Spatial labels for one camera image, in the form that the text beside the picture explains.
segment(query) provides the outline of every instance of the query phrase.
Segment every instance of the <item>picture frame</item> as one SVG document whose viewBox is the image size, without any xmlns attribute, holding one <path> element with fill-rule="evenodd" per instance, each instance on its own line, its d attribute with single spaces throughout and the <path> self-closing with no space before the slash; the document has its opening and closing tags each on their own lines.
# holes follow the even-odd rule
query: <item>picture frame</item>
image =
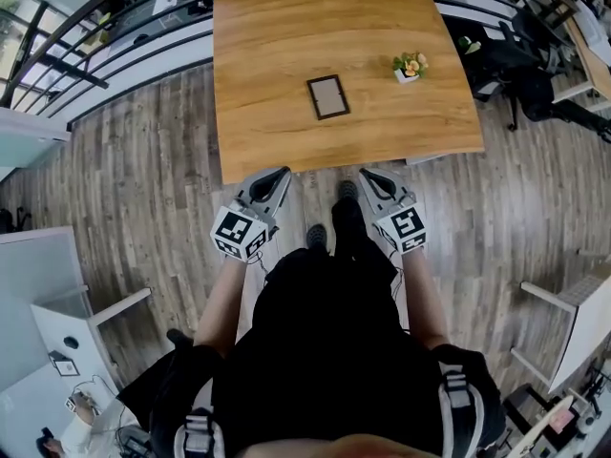
<svg viewBox="0 0 611 458">
<path fill-rule="evenodd" d="M 336 107 L 336 110 L 329 113 L 321 112 L 321 104 L 320 100 L 325 100 L 324 94 L 320 95 L 316 90 L 316 84 L 318 83 L 328 83 L 333 91 L 337 93 L 339 97 L 340 104 Z M 323 120 L 326 118 L 337 117 L 338 115 L 346 115 L 350 113 L 350 107 L 348 105 L 348 101 L 346 99 L 346 94 L 344 93 L 344 89 L 342 88 L 342 83 L 340 82 L 340 77 L 337 74 L 330 74 L 328 76 L 321 76 L 320 78 L 314 78 L 312 80 L 307 80 L 307 89 L 309 90 L 310 99 L 312 100 L 312 104 L 314 106 L 314 112 L 316 113 L 316 118 L 318 120 Z"/>
<path fill-rule="evenodd" d="M 57 369 L 57 373 L 61 377 L 78 377 L 80 373 L 78 372 L 78 368 L 74 364 L 74 361 L 70 358 L 66 360 L 55 360 L 55 369 Z"/>
</svg>

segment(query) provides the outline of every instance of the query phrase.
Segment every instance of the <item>wooden floor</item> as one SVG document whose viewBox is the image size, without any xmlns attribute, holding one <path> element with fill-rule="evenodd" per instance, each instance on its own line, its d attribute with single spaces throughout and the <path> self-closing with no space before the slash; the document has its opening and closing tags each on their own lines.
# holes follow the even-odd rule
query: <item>wooden floor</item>
<svg viewBox="0 0 611 458">
<path fill-rule="evenodd" d="M 220 267 L 208 231 L 235 187 L 221 185 L 212 72 L 205 65 L 177 74 L 95 111 L 45 164 L 0 187 L 0 204 L 28 207 L 33 227 L 74 227 L 96 309 L 153 289 L 147 303 L 102 327 L 126 382 L 167 350 L 165 330 L 196 326 Z M 549 367 L 566 324 L 558 311 L 519 293 L 518 284 L 559 291 L 593 260 L 576 250 L 611 253 L 611 147 L 558 121 L 522 117 L 510 133 L 502 99 L 478 111 L 486 153 L 379 166 L 400 173 L 425 204 L 427 253 L 453 342 L 483 351 L 507 393 L 534 380 L 509 349 L 518 344 Z M 304 244 L 307 226 L 322 221 L 332 233 L 335 184 L 357 171 L 294 176 L 281 231 L 265 248 L 267 269 Z M 250 266 L 245 309 L 262 282 L 262 268 Z"/>
</svg>

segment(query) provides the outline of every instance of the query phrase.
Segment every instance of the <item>window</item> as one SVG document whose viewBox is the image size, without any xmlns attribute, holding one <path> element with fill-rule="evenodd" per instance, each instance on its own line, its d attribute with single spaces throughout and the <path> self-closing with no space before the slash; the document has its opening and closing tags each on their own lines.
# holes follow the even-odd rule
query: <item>window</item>
<svg viewBox="0 0 611 458">
<path fill-rule="evenodd" d="M 0 80 L 5 83 L 2 87 L 3 91 L 6 87 L 6 81 L 11 76 L 13 63 L 17 58 L 21 42 L 41 3 L 41 0 L 0 0 Z M 47 7 L 38 23 L 39 32 L 34 36 L 32 51 L 34 52 L 45 41 L 47 36 L 57 30 L 65 20 L 66 16 L 62 12 L 52 7 Z M 84 32 L 83 30 L 80 28 L 74 29 L 71 31 L 73 35 L 67 34 L 64 36 L 64 42 L 71 44 L 76 42 L 82 35 L 82 32 Z M 61 55 L 64 51 L 64 47 L 55 45 L 50 49 L 50 54 Z M 69 63 L 74 63 L 77 60 L 78 56 L 75 54 L 70 54 L 65 58 L 65 61 Z M 46 69 L 46 66 L 36 64 L 24 77 L 22 83 L 26 86 L 30 85 Z M 44 89 L 48 87 L 59 75 L 60 73 L 56 71 L 48 73 L 40 80 L 37 88 L 42 87 Z M 53 90 L 61 90 L 71 82 L 72 80 L 66 77 L 53 86 Z M 13 104 L 24 91 L 23 87 L 16 89 L 13 96 Z M 28 94 L 26 100 L 20 104 L 18 109 L 21 110 L 21 105 L 28 104 L 35 98 L 36 94 Z"/>
</svg>

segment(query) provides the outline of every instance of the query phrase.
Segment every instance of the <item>white pot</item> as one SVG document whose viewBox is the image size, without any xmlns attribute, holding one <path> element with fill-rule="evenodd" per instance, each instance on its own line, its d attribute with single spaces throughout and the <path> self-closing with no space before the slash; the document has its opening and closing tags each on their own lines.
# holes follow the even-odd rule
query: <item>white pot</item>
<svg viewBox="0 0 611 458">
<path fill-rule="evenodd" d="M 415 81 L 420 77 L 419 74 L 416 76 L 405 76 L 401 70 L 395 70 L 394 75 L 397 77 L 399 83 L 410 83 L 411 81 Z"/>
</svg>

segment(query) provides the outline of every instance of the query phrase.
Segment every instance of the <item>small potted plant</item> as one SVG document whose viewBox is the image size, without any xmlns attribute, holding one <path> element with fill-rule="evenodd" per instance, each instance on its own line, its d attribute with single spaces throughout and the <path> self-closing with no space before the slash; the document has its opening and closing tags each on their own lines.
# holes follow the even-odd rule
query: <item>small potted plant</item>
<svg viewBox="0 0 611 458">
<path fill-rule="evenodd" d="M 422 52 L 407 54 L 404 52 L 401 57 L 395 56 L 392 60 L 392 69 L 399 80 L 399 83 L 408 83 L 424 76 L 429 67 L 427 57 Z"/>
</svg>

